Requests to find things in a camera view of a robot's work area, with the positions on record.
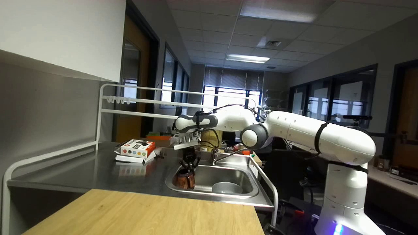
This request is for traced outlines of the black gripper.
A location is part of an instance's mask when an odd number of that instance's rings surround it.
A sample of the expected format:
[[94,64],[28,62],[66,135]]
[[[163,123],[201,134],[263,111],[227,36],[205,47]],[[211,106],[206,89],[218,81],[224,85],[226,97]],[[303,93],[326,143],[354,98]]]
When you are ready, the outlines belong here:
[[181,166],[193,170],[198,166],[199,157],[196,154],[193,148],[186,148],[182,151]]

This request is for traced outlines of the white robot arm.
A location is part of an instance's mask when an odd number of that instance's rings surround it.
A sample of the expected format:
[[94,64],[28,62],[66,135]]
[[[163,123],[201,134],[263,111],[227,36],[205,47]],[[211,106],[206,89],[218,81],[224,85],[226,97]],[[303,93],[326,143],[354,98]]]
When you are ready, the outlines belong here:
[[246,149],[262,148],[271,137],[278,137],[327,160],[324,203],[314,234],[385,235],[364,213],[367,166],[376,152],[367,134],[286,111],[270,111],[262,122],[257,122],[243,107],[181,115],[175,119],[173,128],[179,132],[239,132],[240,143]]

